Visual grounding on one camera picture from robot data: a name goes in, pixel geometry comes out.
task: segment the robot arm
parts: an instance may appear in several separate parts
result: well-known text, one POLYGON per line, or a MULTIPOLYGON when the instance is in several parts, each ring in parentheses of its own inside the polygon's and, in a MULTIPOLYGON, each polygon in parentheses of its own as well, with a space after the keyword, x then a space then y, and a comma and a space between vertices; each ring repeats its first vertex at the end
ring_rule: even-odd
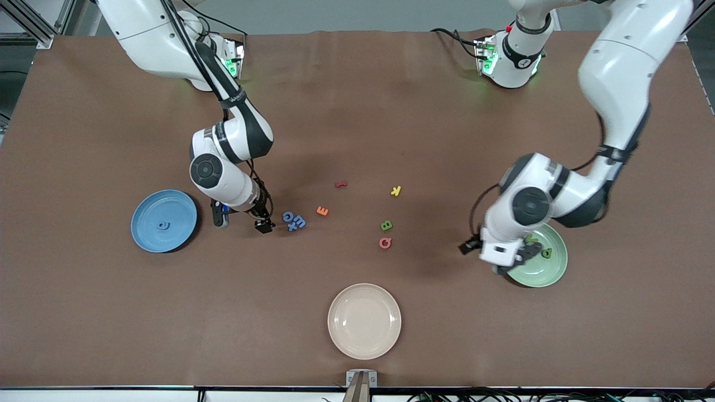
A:
POLYGON ((500 197, 489 207, 480 239, 480 258, 504 274, 532 256, 523 239, 549 219, 566 227, 600 220, 608 194, 649 116, 651 78, 681 35, 690 0, 607 1, 608 26, 578 70, 581 90, 598 113, 605 140, 591 171, 583 176, 541 154, 521 157, 500 182, 500 197))
POLYGON ((196 88, 216 94, 225 118, 194 133, 190 177, 212 198, 216 226, 227 225, 225 212, 240 211, 255 218, 260 232, 270 232, 274 225, 266 208, 268 191, 257 177, 252 179, 236 166, 266 155, 273 145, 270 126, 227 69, 242 56, 242 46, 239 50, 235 42, 209 34, 197 17, 176 12, 169 0, 100 0, 97 5, 139 68, 188 79, 196 88))

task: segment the brown tabletop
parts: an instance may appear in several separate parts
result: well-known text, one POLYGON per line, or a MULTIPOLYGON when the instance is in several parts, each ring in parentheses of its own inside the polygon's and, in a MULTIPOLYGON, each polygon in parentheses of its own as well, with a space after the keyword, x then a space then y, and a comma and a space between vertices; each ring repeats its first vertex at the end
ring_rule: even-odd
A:
POLYGON ((436 34, 252 36, 245 88, 276 137, 257 161, 269 235, 244 215, 215 228, 189 181, 192 133, 221 118, 212 94, 143 72, 114 38, 57 37, 0 148, 0 384, 330 385, 372 368, 384 386, 705 386, 715 136, 686 45, 655 77, 608 218, 555 224, 561 281, 519 288, 457 250, 474 199, 518 157, 593 154, 576 72, 594 37, 555 33, 532 82, 504 90, 436 34), (203 223, 185 248, 147 253, 129 221, 167 188, 195 197, 203 223), (306 228, 288 232, 286 210, 306 228), (326 326, 361 282, 403 314, 373 361, 344 356, 326 326))

